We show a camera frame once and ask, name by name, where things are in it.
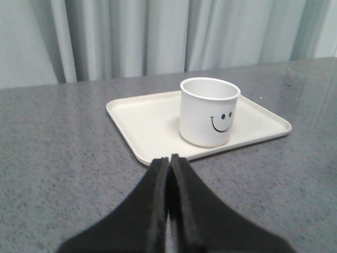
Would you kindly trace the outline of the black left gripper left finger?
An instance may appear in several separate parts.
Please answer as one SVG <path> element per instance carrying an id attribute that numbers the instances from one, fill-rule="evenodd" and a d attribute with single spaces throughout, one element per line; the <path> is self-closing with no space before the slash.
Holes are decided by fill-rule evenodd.
<path id="1" fill-rule="evenodd" d="M 154 159 L 108 216 L 64 242 L 58 252 L 164 252 L 168 158 Z"/>

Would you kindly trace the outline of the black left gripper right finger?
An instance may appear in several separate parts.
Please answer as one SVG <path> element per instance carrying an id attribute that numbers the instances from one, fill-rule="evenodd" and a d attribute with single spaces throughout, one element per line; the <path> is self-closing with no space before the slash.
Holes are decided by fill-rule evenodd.
<path id="1" fill-rule="evenodd" d="M 178 252 L 293 252 L 283 238 L 222 202 L 185 158 L 171 156 L 168 190 Z"/>

